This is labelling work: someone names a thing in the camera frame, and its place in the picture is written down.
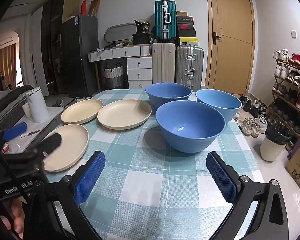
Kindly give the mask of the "person's left hand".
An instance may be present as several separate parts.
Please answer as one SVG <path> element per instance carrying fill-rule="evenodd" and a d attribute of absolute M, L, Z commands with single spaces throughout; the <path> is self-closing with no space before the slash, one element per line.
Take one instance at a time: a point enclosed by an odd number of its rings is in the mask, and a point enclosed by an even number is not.
<path fill-rule="evenodd" d="M 13 217 L 13 224 L 11 224 L 5 216 L 0 215 L 0 218 L 7 230 L 14 229 L 21 239 L 24 239 L 24 218 L 25 213 L 22 207 L 23 202 L 20 198 L 15 198 L 11 204 L 11 214 Z"/>

